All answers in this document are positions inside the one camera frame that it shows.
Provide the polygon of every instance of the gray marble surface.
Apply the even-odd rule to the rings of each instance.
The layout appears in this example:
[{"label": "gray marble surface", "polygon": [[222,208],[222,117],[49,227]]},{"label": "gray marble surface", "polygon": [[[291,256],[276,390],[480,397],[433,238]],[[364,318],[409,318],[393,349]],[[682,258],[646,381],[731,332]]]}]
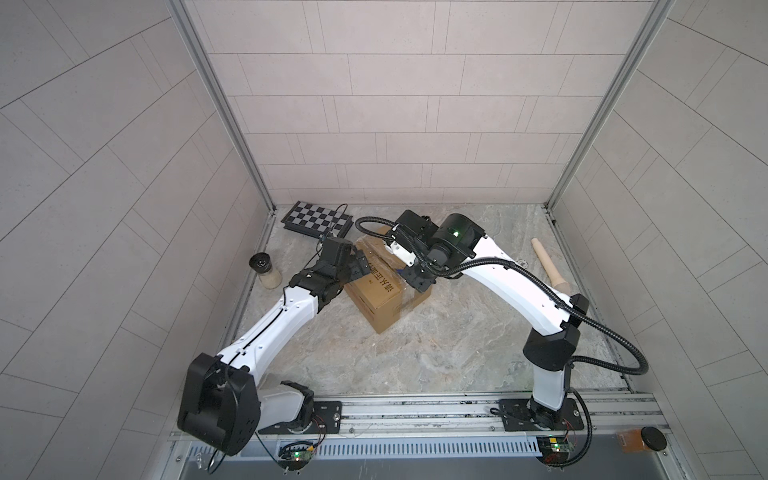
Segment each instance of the gray marble surface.
[{"label": "gray marble surface", "polygon": [[[537,237],[563,277],[573,282],[562,251],[539,205],[351,206],[355,218],[376,215],[395,220],[404,209],[440,224],[452,212],[472,218],[516,260],[549,283],[531,247]],[[266,251],[283,274],[283,285],[314,254],[316,240],[283,229],[278,210]],[[352,227],[346,238],[360,233]],[[239,335],[278,300],[282,289],[266,290],[257,280]],[[522,347],[531,327],[483,285],[468,277],[439,280],[431,298],[376,334],[352,300],[341,293],[286,344],[262,378],[263,386],[291,380],[318,395],[387,392],[493,392],[530,390],[531,364]],[[584,326],[579,355],[613,359],[604,336]],[[625,388],[614,372],[577,364],[571,383],[578,389]]]}]

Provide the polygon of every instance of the black lid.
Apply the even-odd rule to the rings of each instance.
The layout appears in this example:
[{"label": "black lid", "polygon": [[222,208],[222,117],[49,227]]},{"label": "black lid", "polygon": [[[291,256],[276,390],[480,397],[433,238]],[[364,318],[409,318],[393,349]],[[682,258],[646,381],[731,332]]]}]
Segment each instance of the black lid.
[{"label": "black lid", "polygon": [[248,260],[248,265],[260,275],[272,270],[272,260],[265,252],[259,252]]},{"label": "black lid", "polygon": [[664,438],[664,433],[661,433],[656,427],[643,427],[640,430],[640,437],[643,439],[643,443],[651,450],[661,452],[667,447],[667,439]]}]

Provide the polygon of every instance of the metal corner post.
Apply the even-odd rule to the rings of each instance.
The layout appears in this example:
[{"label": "metal corner post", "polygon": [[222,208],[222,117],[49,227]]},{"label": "metal corner post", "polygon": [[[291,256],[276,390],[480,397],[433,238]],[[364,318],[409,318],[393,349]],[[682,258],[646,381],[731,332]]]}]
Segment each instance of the metal corner post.
[{"label": "metal corner post", "polygon": [[624,60],[621,62],[614,79],[608,86],[608,90],[600,100],[598,109],[594,112],[592,119],[589,121],[587,129],[584,131],[584,135],[581,136],[576,149],[574,150],[571,159],[565,166],[563,174],[560,176],[557,185],[552,190],[552,195],[546,202],[547,209],[552,211],[558,201],[560,201],[563,192],[565,191],[568,182],[576,174],[576,170],[581,162],[586,157],[589,147],[592,146],[594,139],[597,138],[602,129],[608,115],[611,114],[616,102],[621,96],[621,92],[627,87],[629,79],[640,64],[643,55],[648,50],[648,46],[654,40],[654,37],[659,32],[661,24],[664,23],[664,19],[667,18],[667,12],[671,8],[674,0],[656,0],[650,7],[650,11],[645,17],[643,24],[640,26],[640,30],[635,35],[632,45],[630,45]]},{"label": "metal corner post", "polygon": [[243,137],[243,133],[237,126],[234,114],[232,113],[232,108],[230,107],[229,102],[227,102],[227,96],[224,94],[221,84],[214,72],[213,65],[210,64],[210,60],[205,53],[203,44],[200,42],[200,38],[194,29],[194,25],[192,25],[184,0],[166,0],[166,3],[168,5],[170,16],[181,33],[184,44],[187,46],[192,61],[194,61],[197,71],[200,73],[203,83],[214,101],[216,109],[219,111],[221,120],[224,122],[224,127],[227,129],[227,133],[230,135],[232,143],[237,149],[237,153],[240,154],[240,158],[243,159],[248,173],[256,183],[257,190],[264,199],[264,203],[270,214],[274,214],[275,203],[272,201],[270,192],[267,190],[266,185],[259,174],[256,162],[253,160],[253,155],[250,153],[250,149]]}]

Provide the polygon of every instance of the robotic arm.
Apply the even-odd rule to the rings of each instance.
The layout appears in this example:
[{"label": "robotic arm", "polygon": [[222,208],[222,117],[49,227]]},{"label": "robotic arm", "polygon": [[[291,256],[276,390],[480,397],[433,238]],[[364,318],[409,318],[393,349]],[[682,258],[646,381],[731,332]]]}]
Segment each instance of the robotic arm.
[{"label": "robotic arm", "polygon": [[[384,234],[367,230],[362,224],[368,222],[388,225],[390,230]],[[401,276],[418,291],[425,292],[439,277],[454,280],[467,275],[486,285],[529,321],[532,328],[523,353],[534,366],[534,388],[526,418],[519,420],[542,429],[558,429],[566,392],[570,390],[573,362],[633,375],[647,371],[647,362],[637,348],[585,316],[589,306],[585,297],[568,297],[552,290],[461,214],[448,215],[438,227],[429,217],[406,210],[395,222],[361,217],[356,227],[384,240],[387,249],[407,266]],[[313,411],[311,390],[290,382],[259,392],[256,386],[291,336],[335,298],[345,283],[368,273],[365,256],[348,240],[327,238],[317,263],[293,276],[283,297],[253,328],[217,356],[203,353],[190,364],[179,428],[226,455],[234,455],[258,429],[288,422],[289,428],[301,431],[309,425]],[[628,368],[573,356],[582,322],[629,349],[640,366]],[[590,438],[588,432],[585,446]],[[574,457],[567,465],[577,460]]]}]

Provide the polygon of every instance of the black and gray checkerboard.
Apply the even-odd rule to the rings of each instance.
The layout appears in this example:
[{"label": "black and gray checkerboard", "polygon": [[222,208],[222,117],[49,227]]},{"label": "black and gray checkerboard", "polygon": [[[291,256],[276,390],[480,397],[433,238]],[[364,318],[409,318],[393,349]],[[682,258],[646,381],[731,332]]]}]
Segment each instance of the black and gray checkerboard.
[{"label": "black and gray checkerboard", "polygon": [[288,230],[303,233],[310,237],[320,238],[328,227],[333,225],[331,234],[334,237],[344,238],[352,226],[352,216],[319,205],[307,202],[296,202],[288,214],[281,220]]}]

